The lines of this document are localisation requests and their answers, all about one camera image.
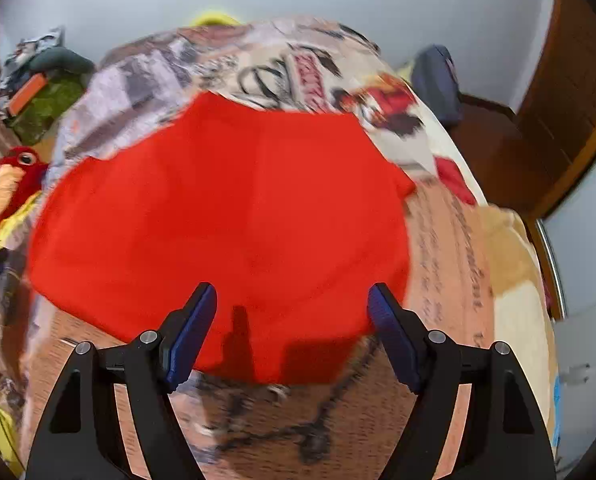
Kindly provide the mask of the red jacket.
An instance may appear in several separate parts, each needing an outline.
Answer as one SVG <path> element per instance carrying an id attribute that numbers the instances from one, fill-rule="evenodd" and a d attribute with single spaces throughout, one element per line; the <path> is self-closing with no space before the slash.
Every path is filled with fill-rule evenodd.
<path id="1" fill-rule="evenodd" d="M 207 282 L 217 314 L 197 370 L 331 382 L 371 333 L 371 285 L 405 292 L 414 188 L 352 115 L 201 93 L 147 139 L 60 180 L 33 229 L 28 277 L 123 341 Z"/>

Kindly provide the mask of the yellow printed t-shirt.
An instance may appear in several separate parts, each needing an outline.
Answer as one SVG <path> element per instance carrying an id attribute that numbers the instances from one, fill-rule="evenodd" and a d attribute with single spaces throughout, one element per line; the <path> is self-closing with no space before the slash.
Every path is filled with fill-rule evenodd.
<path id="1" fill-rule="evenodd" d="M 0 264 L 0 459 L 19 477 L 23 460 L 19 456 L 19 432 L 25 404 L 26 378 L 18 371 L 25 345 L 26 329 L 19 304 L 19 292 L 26 267 L 28 240 L 40 193 L 33 194 L 0 224 L 0 249 L 8 252 Z"/>

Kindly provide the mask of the red plush parrot toy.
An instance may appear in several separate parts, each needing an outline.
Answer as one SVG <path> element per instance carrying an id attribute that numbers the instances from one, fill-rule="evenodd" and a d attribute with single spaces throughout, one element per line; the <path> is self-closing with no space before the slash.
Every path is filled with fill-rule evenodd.
<path id="1" fill-rule="evenodd" d="M 32 148 L 17 146 L 0 160 L 0 224 L 40 192 L 46 162 Z"/>

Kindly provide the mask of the newspaper print bed quilt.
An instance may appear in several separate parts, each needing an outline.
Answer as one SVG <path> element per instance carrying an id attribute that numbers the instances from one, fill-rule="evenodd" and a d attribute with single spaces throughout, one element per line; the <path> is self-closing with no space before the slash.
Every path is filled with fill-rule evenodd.
<path id="1" fill-rule="evenodd" d="M 57 130 L 46 190 L 79 162 L 106 159 L 145 140 L 200 91 L 217 92 L 258 110 L 316 112 L 322 92 L 373 87 L 371 105 L 411 88 L 352 29 L 316 18 L 162 32 L 107 53 L 84 99 Z M 450 169 L 418 135 L 399 141 L 369 127 L 380 149 L 418 182 Z M 26 378 L 19 432 L 23 466 L 71 336 L 97 344 L 111 337 L 35 296 L 25 271 L 19 304 L 26 329 L 18 371 Z M 374 479 L 409 419 L 414 396 L 395 378 L 378 340 L 362 338 L 331 382 L 252 385 L 194 372 L 171 395 L 173 411 L 210 479 Z"/>

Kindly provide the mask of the orange box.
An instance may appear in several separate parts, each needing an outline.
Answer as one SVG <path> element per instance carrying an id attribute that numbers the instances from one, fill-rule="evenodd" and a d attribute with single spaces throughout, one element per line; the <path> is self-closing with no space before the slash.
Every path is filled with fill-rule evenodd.
<path id="1" fill-rule="evenodd" d="M 47 84 L 47 79 L 43 73 L 34 74 L 10 99 L 8 104 L 8 113 L 14 117 L 20 114 L 34 96 L 42 90 Z"/>

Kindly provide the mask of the grey pillow on clutter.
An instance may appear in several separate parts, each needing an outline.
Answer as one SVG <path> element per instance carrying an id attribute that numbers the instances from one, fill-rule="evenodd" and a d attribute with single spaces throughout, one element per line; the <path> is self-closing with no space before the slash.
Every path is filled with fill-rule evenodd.
<path id="1" fill-rule="evenodd" d="M 32 73 L 44 73 L 51 70 L 64 70 L 65 72 L 82 75 L 95 70 L 95 64 L 88 58 L 79 55 L 65 47 L 52 47 L 36 54 L 28 62 L 28 70 Z"/>

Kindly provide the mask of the brown wooden door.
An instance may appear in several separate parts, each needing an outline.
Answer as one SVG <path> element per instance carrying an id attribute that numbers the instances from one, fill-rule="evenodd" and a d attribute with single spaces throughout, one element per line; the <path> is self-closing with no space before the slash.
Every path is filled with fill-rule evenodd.
<path id="1" fill-rule="evenodd" d="M 450 132 L 488 202 L 549 214 L 596 157 L 596 0 L 555 0 L 519 110 L 465 94 Z"/>

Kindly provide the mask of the yellow curved foam headrest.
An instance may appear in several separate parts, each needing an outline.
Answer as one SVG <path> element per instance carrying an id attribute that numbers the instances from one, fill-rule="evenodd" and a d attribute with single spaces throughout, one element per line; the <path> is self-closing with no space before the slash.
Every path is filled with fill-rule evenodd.
<path id="1" fill-rule="evenodd" d="M 241 24 L 237 18 L 222 11 L 206 10 L 198 13 L 192 20 L 189 26 L 203 27 L 203 26 L 239 26 Z"/>

